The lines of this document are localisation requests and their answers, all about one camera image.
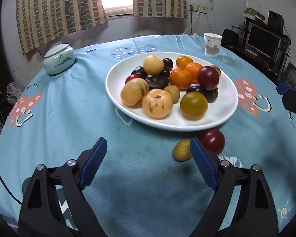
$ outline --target blue tablecloth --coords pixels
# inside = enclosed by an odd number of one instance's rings
[[[75,64],[59,75],[47,75],[42,69],[0,136],[0,174],[11,192],[22,200],[38,164],[61,166],[102,136],[108,152],[84,196],[107,235],[188,236],[213,190],[194,160],[179,163],[172,150],[196,133],[163,131],[136,122],[114,107],[104,87],[106,74],[121,59],[153,51],[199,57],[221,67],[234,81],[239,106],[220,127],[226,138],[220,159],[238,167],[261,166],[282,229],[296,212],[296,115],[284,109],[271,81],[232,52],[221,48],[217,58],[206,57],[204,40],[197,35],[92,45],[76,50]],[[61,188],[58,194],[66,222],[75,228]],[[222,228],[231,222],[238,195],[235,188]],[[17,221],[20,207],[0,183],[0,213]]]

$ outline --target white plate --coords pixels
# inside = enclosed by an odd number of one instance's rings
[[[174,52],[145,53],[122,60],[112,67],[105,80],[106,92],[113,104],[126,115],[155,128],[169,131],[190,132],[219,126],[234,114],[238,106],[238,92],[234,83],[223,71],[218,85],[218,98],[215,102],[208,104],[208,110],[200,120],[189,120],[184,117],[180,111],[180,100],[173,105],[170,114],[163,119],[150,118],[141,107],[130,108],[124,105],[120,93],[125,85],[125,80],[136,67],[143,65],[144,59],[149,55],[155,55],[160,59],[170,58],[173,60],[174,69],[177,68],[175,65],[177,57],[180,55],[186,56],[186,54]],[[203,66],[211,65],[211,63],[200,58],[189,57],[193,59],[193,62],[200,63]]]

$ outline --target paper cup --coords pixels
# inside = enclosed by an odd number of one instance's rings
[[[212,33],[204,33],[205,40],[205,54],[210,57],[217,57],[220,43],[222,42],[222,36],[212,34]]]

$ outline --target metal screw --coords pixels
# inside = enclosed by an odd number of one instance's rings
[[[44,169],[44,165],[43,164],[39,164],[37,167],[36,167],[36,169],[38,170],[38,171],[41,171],[41,170],[43,170]]]
[[[255,170],[255,171],[259,171],[261,168],[259,165],[253,165],[252,168]]]
[[[67,162],[67,165],[68,166],[74,166],[76,164],[76,161],[75,160],[69,160],[68,162]]]
[[[224,167],[228,167],[230,165],[228,161],[222,161],[220,164]]]

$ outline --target electrical outlet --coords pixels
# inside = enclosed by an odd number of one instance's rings
[[[190,4],[188,7],[189,9],[193,8],[192,10],[196,12],[205,13],[205,14],[208,13],[208,7],[206,5]]]
[[[205,13],[205,14],[207,14],[208,13],[208,7],[206,6],[206,5],[202,5],[201,6],[201,11],[200,11],[201,13]]]

